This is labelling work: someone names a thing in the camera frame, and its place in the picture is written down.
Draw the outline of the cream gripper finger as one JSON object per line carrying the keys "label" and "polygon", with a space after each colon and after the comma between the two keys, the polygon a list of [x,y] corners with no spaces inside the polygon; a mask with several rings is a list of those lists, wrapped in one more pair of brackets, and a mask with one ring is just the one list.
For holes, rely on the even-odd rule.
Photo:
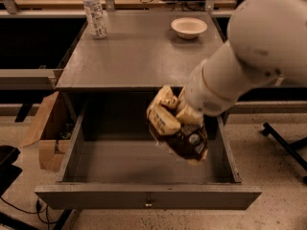
{"label": "cream gripper finger", "polygon": [[153,107],[164,106],[175,110],[179,104],[177,96],[169,85],[164,85],[153,99]]}
{"label": "cream gripper finger", "polygon": [[174,135],[181,127],[180,121],[165,107],[156,103],[148,108],[147,118],[156,132],[161,136]]}

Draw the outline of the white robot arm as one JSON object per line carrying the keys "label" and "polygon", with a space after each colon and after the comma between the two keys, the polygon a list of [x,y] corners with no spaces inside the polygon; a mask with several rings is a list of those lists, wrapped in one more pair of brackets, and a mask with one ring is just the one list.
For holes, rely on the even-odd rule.
{"label": "white robot arm", "polygon": [[307,81],[307,1],[245,0],[231,15],[227,41],[191,73],[180,96],[165,86],[147,109],[154,136],[177,133],[183,124],[203,125],[239,97],[284,77]]}

